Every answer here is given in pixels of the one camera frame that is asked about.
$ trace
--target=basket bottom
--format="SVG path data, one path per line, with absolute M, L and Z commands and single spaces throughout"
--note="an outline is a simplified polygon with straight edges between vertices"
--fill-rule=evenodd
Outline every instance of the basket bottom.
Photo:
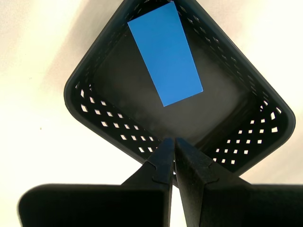
M 197 145 L 222 124 L 233 130 L 253 104 L 249 91 L 229 76 L 193 28 L 185 21 L 182 25 L 204 92 L 163 107 L 129 28 L 96 71 L 93 87 L 158 139 L 182 137 Z

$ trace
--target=basket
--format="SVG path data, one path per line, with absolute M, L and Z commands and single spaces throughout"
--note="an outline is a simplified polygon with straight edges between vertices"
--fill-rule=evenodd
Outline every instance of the basket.
M 127 22 L 168 2 L 124 0 L 68 79 L 65 104 L 141 163 L 181 137 L 240 175 L 288 140 L 295 116 L 194 0 L 174 2 L 204 92 L 163 107 Z

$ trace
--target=white background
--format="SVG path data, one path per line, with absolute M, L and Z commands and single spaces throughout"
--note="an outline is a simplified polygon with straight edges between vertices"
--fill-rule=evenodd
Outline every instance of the white background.
M 141 165 L 77 122 L 63 88 L 121 0 L 0 0 L 0 226 L 43 183 L 120 184 Z M 303 183 L 300 0 L 199 0 L 294 111 L 290 140 L 242 177 Z M 171 226 L 186 226 L 174 188 Z

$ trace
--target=basket rim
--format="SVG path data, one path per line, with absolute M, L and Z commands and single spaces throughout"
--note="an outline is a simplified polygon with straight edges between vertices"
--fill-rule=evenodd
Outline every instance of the basket rim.
M 106 30 L 111 26 L 116 16 L 119 15 L 124 8 L 128 8 L 133 5 L 136 0 L 124 0 L 118 9 L 115 11 L 113 16 L 110 18 L 106 26 L 103 28 L 101 33 L 97 36 L 96 40 L 93 42 L 91 47 L 88 49 L 84 57 L 81 59 L 75 70 L 72 72 L 71 76 L 67 80 L 64 87 L 64 102 L 68 111 L 71 115 L 80 123 L 91 129 L 97 135 L 101 136 L 103 139 L 107 140 L 117 148 L 121 149 L 123 152 L 134 158 L 135 160 L 143 163 L 145 159 L 132 150 L 128 149 L 122 143 L 118 142 L 116 139 L 110 137 L 105 132 L 100 130 L 96 125 L 89 122 L 87 119 L 82 117 L 72 103 L 72 90 L 74 89 L 74 85 L 78 82 L 78 78 L 81 77 L 81 72 L 86 68 L 87 64 L 89 64 L 90 56 L 93 55 L 95 47 L 106 33 Z M 255 76 L 255 79 L 259 84 L 261 84 L 264 88 L 266 88 L 266 92 L 271 96 L 271 98 L 283 109 L 284 114 L 286 114 L 288 119 L 287 128 L 284 131 L 283 135 L 280 139 L 271 144 L 268 148 L 264 149 L 258 156 L 252 158 L 245 165 L 240 167 L 236 172 L 237 175 L 241 175 L 251 167 L 253 167 L 256 163 L 260 162 L 262 159 L 267 157 L 269 154 L 274 152 L 280 146 L 282 146 L 293 134 L 296 119 L 293 111 L 290 107 L 285 103 L 285 101 L 281 98 L 281 96 L 271 87 L 271 85 L 265 80 L 265 78 L 260 74 L 260 72 L 252 65 L 252 63 L 245 57 L 245 55 L 239 50 L 239 48 L 232 42 L 232 40 L 226 35 L 226 33 L 216 24 L 216 22 L 210 17 L 210 15 L 202 8 L 202 6 L 196 0 L 187 0 L 184 2 L 184 5 L 190 7 L 195 14 L 200 17 L 203 22 L 211 29 L 214 33 L 216 33 L 217 37 L 220 39 L 220 42 L 225 44 L 230 48 L 230 51 L 234 54 L 234 56 L 241 62 L 241 64 L 252 74 Z

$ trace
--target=blue card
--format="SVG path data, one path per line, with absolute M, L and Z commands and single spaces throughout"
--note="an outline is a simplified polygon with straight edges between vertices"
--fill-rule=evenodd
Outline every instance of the blue card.
M 203 91 L 173 2 L 128 25 L 164 106 Z

